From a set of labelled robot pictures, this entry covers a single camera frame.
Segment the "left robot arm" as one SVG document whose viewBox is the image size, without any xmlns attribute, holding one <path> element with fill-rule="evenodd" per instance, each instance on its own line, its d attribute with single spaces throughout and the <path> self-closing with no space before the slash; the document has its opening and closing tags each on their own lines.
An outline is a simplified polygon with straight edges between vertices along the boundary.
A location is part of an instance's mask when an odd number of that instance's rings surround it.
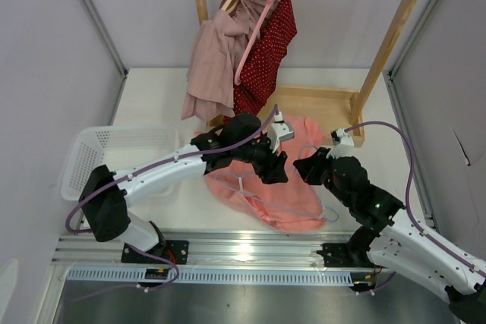
<svg viewBox="0 0 486 324">
<path fill-rule="evenodd" d="M 154 222 L 146 222 L 130 208 L 146 197 L 189 178 L 226 168 L 234 161 L 247 163 L 265 184 L 286 183 L 287 155 L 282 142 L 295 136 L 294 128 L 274 113 L 265 124 L 242 113 L 225 124 L 198 134 L 175 152 L 125 171 L 95 168 L 80 195 L 79 204 L 96 241 L 120 240 L 148 263 L 166 256 L 166 239 Z"/>
</svg>

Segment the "salmon pink skirt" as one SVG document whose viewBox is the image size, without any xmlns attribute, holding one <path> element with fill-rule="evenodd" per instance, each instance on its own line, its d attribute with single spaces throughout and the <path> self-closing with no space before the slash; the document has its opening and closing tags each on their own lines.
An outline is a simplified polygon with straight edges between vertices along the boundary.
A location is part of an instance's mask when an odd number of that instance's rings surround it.
<svg viewBox="0 0 486 324">
<path fill-rule="evenodd" d="M 326 134 L 309 117 L 289 116 L 286 121 L 295 130 L 295 138 L 283 144 L 283 151 L 288 155 L 286 183 L 264 184 L 251 165 L 237 161 L 204 176 L 204 182 L 218 201 L 273 229 L 290 233 L 316 231 L 336 222 L 339 215 L 323 204 L 312 186 L 303 182 L 293 162 L 316 152 Z"/>
</svg>

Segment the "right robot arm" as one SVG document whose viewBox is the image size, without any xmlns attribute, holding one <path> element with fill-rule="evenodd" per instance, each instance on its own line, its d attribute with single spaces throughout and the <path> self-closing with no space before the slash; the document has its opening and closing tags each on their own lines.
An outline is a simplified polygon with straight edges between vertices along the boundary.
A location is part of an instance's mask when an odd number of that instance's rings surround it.
<svg viewBox="0 0 486 324">
<path fill-rule="evenodd" d="M 485 321 L 485 261 L 429 228 L 392 194 L 373 185 L 351 156 L 334 158 L 327 148 L 294 162 L 302 180 L 322 185 L 360 228 L 347 243 L 348 260 L 383 266 L 427 288 L 464 323 Z"/>
</svg>

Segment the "light blue plastic hanger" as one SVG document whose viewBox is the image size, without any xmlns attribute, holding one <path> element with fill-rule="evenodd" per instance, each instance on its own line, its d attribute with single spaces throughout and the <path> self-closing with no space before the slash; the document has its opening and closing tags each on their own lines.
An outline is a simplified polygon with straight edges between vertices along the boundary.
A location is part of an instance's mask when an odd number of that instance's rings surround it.
<svg viewBox="0 0 486 324">
<path fill-rule="evenodd" d="M 281 185 L 263 184 L 256 174 L 250 172 L 241 176 L 219 172 L 213 180 L 246 199 L 265 222 L 283 224 L 307 219 L 319 225 L 339 220 L 338 212 L 324 206 L 316 190 L 300 180 L 296 168 L 288 167 L 286 173 L 289 181 Z"/>
</svg>

